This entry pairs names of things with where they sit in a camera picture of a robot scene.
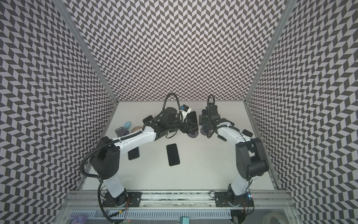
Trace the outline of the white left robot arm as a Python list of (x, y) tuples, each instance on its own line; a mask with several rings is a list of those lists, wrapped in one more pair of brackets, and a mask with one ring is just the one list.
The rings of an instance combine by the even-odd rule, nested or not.
[(143, 126), (132, 134), (114, 139), (102, 138), (103, 144), (85, 156), (80, 164), (81, 174), (98, 179), (107, 188), (117, 207), (124, 206), (129, 198), (119, 177), (121, 155), (159, 140), (169, 133), (181, 131), (191, 134), (198, 131), (196, 112), (187, 105), (178, 105), (177, 108), (163, 105), (158, 115), (144, 118), (143, 123)]

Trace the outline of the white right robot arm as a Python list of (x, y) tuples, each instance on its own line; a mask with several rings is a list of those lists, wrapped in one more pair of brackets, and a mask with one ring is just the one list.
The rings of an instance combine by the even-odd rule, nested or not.
[(263, 142), (253, 138), (253, 134), (246, 129), (240, 130), (228, 119), (222, 118), (215, 104), (215, 97), (210, 94), (207, 105), (202, 110), (199, 125), (210, 139), (214, 134), (224, 142), (235, 147), (235, 162), (238, 175), (228, 185), (227, 200), (231, 206), (245, 206), (252, 204), (249, 188), (258, 177), (269, 171), (269, 160), (265, 153)]

